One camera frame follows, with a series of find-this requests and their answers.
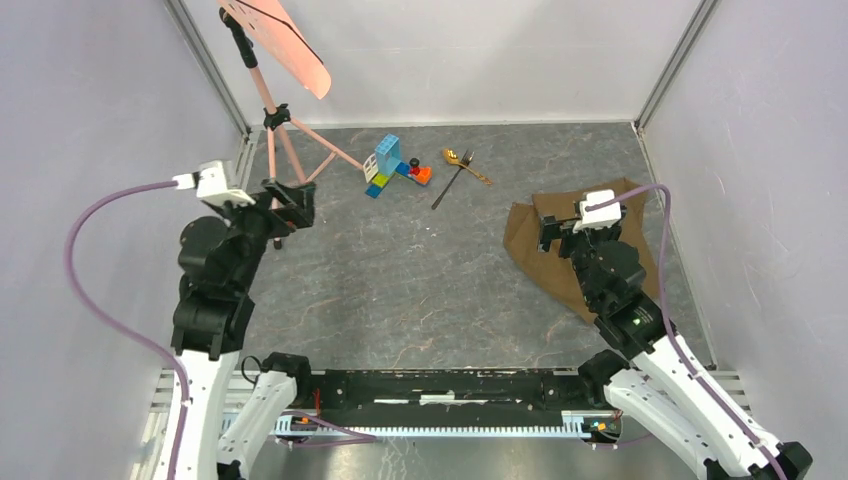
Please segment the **brown cloth napkin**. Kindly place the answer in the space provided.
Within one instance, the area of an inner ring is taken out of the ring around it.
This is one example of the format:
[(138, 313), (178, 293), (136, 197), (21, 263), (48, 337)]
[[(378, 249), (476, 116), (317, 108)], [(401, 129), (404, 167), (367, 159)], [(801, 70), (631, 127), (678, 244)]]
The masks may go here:
[[(573, 199), (581, 192), (611, 189), (620, 195), (639, 185), (627, 178), (619, 178), (583, 189), (536, 193), (529, 204), (512, 205), (504, 232), (506, 251), (518, 267), (543, 291), (568, 310), (591, 324), (595, 315), (586, 307), (571, 262), (558, 256), (560, 242), (554, 241), (549, 252), (538, 251), (540, 218), (555, 216), (558, 220), (576, 216)], [(625, 201), (627, 214), (623, 220), (620, 240), (633, 246), (639, 253), (640, 265), (646, 270), (643, 291), (653, 300), (659, 299), (658, 268), (643, 234), (643, 220), (647, 195), (645, 193)]]

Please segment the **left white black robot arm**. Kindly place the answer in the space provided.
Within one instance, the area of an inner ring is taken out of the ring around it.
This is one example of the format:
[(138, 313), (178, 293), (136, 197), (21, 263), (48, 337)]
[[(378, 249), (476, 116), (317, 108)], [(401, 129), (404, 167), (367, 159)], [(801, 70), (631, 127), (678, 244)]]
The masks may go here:
[(248, 194), (202, 175), (193, 187), (216, 214), (191, 222), (180, 238), (183, 275), (171, 346), (182, 369), (152, 476), (244, 479), (280, 414), (306, 405), (314, 394), (306, 357), (271, 353), (235, 422), (222, 427), (230, 377), (255, 307), (249, 290), (269, 241), (313, 225), (316, 186), (266, 179), (260, 192)]

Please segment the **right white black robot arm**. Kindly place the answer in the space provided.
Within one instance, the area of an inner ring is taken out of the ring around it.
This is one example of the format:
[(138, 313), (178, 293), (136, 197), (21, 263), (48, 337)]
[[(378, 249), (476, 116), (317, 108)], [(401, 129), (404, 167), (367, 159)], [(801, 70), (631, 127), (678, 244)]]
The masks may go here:
[(699, 479), (802, 479), (813, 463), (798, 442), (771, 434), (723, 389), (643, 290), (638, 250), (621, 241), (627, 208), (592, 191), (570, 219), (540, 220), (538, 248), (558, 243), (594, 324), (608, 344), (578, 369), (577, 392), (633, 417)]

